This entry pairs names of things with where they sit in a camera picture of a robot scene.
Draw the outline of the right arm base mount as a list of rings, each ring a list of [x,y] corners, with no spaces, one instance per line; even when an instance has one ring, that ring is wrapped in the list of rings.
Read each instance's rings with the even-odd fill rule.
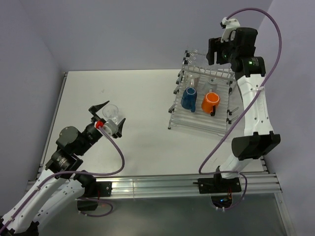
[[[233,193],[242,191],[239,178],[225,179],[221,174],[214,174],[213,177],[198,178],[193,184],[198,186],[200,194],[220,194],[211,197],[215,207],[228,208],[233,202]]]

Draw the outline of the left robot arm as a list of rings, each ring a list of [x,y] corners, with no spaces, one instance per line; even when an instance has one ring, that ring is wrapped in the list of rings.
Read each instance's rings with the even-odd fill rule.
[[[2,236],[37,236],[40,223],[58,207],[97,192],[97,173],[79,171],[83,156],[102,137],[122,155],[114,139],[122,137],[124,118],[100,118],[97,113],[106,103],[89,108],[91,123],[83,131],[65,127],[56,140],[57,149],[46,163],[36,183],[13,209],[0,219]]]

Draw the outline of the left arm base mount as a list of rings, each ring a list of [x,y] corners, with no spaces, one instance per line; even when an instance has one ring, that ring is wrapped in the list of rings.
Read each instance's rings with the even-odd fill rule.
[[[78,181],[71,181],[68,184],[71,189],[71,200],[77,199],[77,210],[79,214],[87,217],[100,218],[111,214],[114,206],[111,202],[102,199],[102,197],[110,197],[112,190],[112,182],[93,181],[88,184],[82,184]],[[107,207],[107,212],[99,215],[92,214],[98,207]]]

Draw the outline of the orange plastic mug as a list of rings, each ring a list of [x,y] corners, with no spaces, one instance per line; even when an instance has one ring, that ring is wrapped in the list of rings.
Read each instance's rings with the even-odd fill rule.
[[[217,106],[219,105],[220,100],[220,96],[215,92],[209,92],[205,94],[201,104],[202,111],[214,117],[216,115]]]

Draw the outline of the clear glass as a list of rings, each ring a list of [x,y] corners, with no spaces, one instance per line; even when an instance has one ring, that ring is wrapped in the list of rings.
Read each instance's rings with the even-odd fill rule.
[[[112,120],[115,124],[120,122],[119,108],[116,105],[105,105],[102,109],[102,114],[106,120]]]
[[[201,68],[208,68],[208,60],[206,58],[205,54],[195,54],[193,56],[195,58],[195,66],[201,67]]]

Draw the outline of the dark blue cup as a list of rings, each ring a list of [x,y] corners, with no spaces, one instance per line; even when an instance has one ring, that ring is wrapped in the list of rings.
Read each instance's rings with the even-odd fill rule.
[[[197,99],[197,91],[193,87],[187,87],[181,99],[181,106],[184,109],[190,110],[192,113],[195,112],[196,109],[196,99]]]

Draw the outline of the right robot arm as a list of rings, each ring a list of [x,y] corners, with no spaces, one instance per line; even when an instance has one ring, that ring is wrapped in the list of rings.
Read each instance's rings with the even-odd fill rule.
[[[281,141],[268,115],[263,84],[264,59],[254,55],[257,35],[258,31],[253,28],[225,28],[221,38],[209,40],[208,62],[231,64],[245,113],[244,134],[233,138],[232,153],[218,167],[221,175],[213,179],[214,188],[220,192],[230,186],[229,179],[235,178],[249,163],[269,153]]]

